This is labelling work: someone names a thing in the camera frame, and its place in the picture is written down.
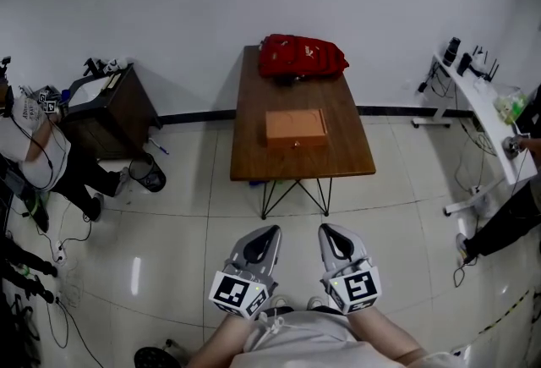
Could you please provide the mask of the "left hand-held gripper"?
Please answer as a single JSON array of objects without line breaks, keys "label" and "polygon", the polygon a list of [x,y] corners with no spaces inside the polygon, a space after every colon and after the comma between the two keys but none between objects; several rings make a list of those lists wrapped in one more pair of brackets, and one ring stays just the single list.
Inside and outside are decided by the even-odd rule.
[{"label": "left hand-held gripper", "polygon": [[277,225],[257,228],[239,239],[222,271],[216,273],[209,300],[227,314],[253,319],[277,286],[272,277],[281,248]]}]

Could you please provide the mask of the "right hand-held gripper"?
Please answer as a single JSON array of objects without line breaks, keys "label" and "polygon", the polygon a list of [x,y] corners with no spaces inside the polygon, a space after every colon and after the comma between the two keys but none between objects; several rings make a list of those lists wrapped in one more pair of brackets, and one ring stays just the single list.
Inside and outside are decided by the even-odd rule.
[{"label": "right hand-held gripper", "polygon": [[[327,271],[321,282],[337,309],[349,315],[372,307],[382,295],[380,275],[361,237],[342,226],[324,223],[318,239]],[[338,268],[345,260],[350,263]]]}]

